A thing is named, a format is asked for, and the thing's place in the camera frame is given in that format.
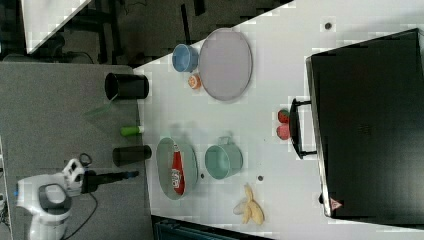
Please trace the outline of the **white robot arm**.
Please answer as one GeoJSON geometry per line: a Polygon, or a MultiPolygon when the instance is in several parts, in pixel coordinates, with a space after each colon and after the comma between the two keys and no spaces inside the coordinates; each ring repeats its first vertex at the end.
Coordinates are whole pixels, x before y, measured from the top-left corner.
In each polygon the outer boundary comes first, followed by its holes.
{"type": "Polygon", "coordinates": [[[29,240],[62,240],[71,216],[72,198],[95,192],[100,185],[135,178],[138,171],[97,174],[91,161],[71,159],[55,174],[26,177],[17,182],[16,205],[28,211],[29,240]]]}

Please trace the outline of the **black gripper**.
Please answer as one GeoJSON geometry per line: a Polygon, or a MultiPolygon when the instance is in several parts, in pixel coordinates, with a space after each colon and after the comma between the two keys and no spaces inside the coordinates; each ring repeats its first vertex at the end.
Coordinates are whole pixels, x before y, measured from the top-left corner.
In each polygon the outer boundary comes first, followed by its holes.
{"type": "MultiPolygon", "coordinates": [[[[139,175],[138,171],[111,173],[109,179],[111,182],[122,181],[135,178],[139,175]]],[[[106,174],[97,175],[95,171],[89,170],[84,173],[81,193],[91,193],[98,189],[99,185],[106,184],[108,176],[106,174]]]]}

